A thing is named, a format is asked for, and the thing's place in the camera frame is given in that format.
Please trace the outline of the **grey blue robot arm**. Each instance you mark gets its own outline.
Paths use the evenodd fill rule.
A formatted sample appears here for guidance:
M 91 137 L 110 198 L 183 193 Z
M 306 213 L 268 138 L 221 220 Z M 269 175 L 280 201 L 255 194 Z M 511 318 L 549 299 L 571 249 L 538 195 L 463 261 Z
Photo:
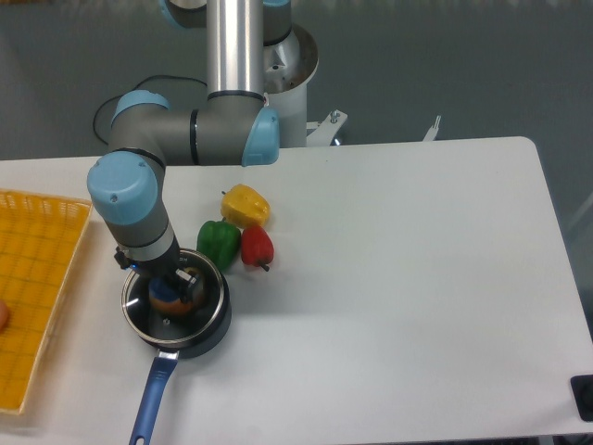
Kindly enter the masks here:
M 164 1 L 176 25 L 207 32 L 207 104 L 174 112 L 162 95 L 135 89 L 116 107 L 108 153 L 87 176 L 122 269 L 159 278 L 182 302 L 197 287 L 163 203 L 165 172 L 178 165 L 270 165 L 278 159 L 279 118 L 264 98 L 264 49 L 289 35 L 287 1 Z

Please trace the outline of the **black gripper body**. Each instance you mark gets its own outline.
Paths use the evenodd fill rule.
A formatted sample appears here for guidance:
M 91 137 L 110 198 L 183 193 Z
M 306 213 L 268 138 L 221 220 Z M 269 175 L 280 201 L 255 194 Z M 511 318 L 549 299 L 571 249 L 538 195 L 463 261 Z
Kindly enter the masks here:
M 180 247 L 170 243 L 166 248 L 157 244 L 142 248 L 121 249 L 122 265 L 147 279 L 172 277 L 180 268 Z

